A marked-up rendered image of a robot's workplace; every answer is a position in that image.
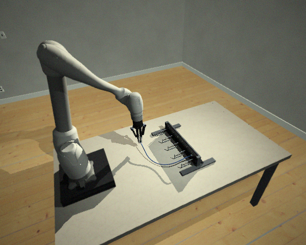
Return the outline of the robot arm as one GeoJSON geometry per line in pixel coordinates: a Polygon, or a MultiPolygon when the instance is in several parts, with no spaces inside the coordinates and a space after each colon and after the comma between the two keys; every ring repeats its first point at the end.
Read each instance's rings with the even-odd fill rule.
{"type": "Polygon", "coordinates": [[[36,52],[43,73],[47,76],[56,128],[53,130],[53,145],[58,161],[69,177],[68,189],[81,188],[96,180],[93,161],[89,161],[79,143],[77,130],[72,126],[66,77],[108,91],[124,104],[134,122],[143,120],[143,100],[139,93],[118,88],[90,72],[61,44],[47,40],[36,52]],[[91,166],[90,166],[91,165],[91,166]]]}

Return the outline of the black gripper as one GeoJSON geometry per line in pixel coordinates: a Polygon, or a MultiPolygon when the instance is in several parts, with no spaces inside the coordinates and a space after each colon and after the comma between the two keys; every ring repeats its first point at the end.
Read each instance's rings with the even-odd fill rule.
{"type": "Polygon", "coordinates": [[[145,127],[146,127],[146,124],[143,123],[143,120],[139,121],[139,122],[134,122],[133,121],[133,127],[130,128],[131,131],[133,132],[134,136],[137,137],[138,139],[138,143],[142,143],[142,135],[144,135],[144,131],[145,131],[145,127]],[[143,127],[143,128],[142,128],[143,127]],[[134,128],[136,129],[136,134],[134,132],[134,128]],[[138,133],[138,129],[139,129],[139,133],[138,133]],[[139,135],[140,134],[140,135],[139,135]],[[140,140],[139,140],[139,137],[140,137],[140,140]]]}

